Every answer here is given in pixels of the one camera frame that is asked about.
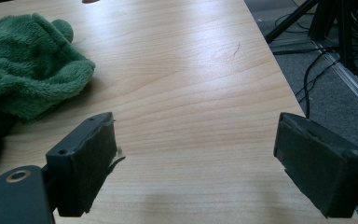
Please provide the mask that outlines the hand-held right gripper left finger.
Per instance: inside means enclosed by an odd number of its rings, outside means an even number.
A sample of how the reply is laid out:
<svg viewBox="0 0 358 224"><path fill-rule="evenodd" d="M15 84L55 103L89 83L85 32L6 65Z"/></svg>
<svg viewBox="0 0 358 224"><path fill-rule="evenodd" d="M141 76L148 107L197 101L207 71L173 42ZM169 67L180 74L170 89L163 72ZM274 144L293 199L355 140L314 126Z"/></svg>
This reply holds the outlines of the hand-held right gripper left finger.
<svg viewBox="0 0 358 224"><path fill-rule="evenodd" d="M47 154L55 202L62 217L80 217L91 209L105 179L125 159L117 146L110 112L81 122Z"/></svg>

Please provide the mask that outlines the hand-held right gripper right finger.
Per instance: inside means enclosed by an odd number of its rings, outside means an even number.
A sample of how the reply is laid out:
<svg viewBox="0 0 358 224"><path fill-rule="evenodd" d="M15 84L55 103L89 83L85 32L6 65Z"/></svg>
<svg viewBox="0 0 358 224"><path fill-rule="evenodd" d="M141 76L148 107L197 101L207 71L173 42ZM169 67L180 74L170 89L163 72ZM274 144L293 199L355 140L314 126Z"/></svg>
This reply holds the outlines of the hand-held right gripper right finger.
<svg viewBox="0 0 358 224"><path fill-rule="evenodd" d="M291 113L279 117L274 157L325 217L351 217L358 207L358 146Z"/></svg>

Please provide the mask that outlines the green plush cloth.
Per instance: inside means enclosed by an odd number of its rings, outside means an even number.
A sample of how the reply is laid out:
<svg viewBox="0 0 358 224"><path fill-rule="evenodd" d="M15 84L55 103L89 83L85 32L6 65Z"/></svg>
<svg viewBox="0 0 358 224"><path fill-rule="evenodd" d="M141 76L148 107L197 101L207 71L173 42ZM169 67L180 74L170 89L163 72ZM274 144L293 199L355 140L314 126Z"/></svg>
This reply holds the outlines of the green plush cloth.
<svg viewBox="0 0 358 224"><path fill-rule="evenodd" d="M64 20L34 13L0 19L0 143L18 122L35 122L89 83L95 64L72 46Z"/></svg>

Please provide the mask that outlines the black metal stand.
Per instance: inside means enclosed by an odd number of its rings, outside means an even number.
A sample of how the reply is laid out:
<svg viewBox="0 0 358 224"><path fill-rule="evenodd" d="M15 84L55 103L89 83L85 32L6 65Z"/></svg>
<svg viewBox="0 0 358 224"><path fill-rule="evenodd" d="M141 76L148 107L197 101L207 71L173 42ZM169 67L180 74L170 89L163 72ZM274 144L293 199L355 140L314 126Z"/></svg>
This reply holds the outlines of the black metal stand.
<svg viewBox="0 0 358 224"><path fill-rule="evenodd" d="M317 0L309 36L325 40L337 28L340 62L358 75L358 0Z"/></svg>

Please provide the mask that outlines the black tripod leg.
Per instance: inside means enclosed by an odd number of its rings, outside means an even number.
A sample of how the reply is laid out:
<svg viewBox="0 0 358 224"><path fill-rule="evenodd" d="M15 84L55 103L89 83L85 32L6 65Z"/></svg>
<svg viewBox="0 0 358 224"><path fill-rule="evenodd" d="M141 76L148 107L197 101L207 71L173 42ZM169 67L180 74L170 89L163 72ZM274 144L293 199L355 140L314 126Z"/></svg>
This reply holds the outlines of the black tripod leg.
<svg viewBox="0 0 358 224"><path fill-rule="evenodd" d="M306 0L295 11L293 11L286 19L279 23L271 32L265 35L268 43L274 41L279 35L292 26L298 19L305 15L309 10L315 7L320 0Z"/></svg>

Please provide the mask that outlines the aluminium floor rail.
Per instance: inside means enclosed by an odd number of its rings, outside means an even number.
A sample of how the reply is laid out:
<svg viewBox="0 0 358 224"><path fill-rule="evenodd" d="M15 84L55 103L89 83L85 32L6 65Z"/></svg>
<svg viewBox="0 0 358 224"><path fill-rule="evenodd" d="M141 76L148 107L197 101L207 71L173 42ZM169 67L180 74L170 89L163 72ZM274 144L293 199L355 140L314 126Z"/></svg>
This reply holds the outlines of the aluminium floor rail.
<svg viewBox="0 0 358 224"><path fill-rule="evenodd" d="M356 76L352 71L346 68L340 61L337 53L327 52L325 54L325 59L334 63L333 69L346 84L346 86L352 91L352 93L358 98L358 76Z"/></svg>

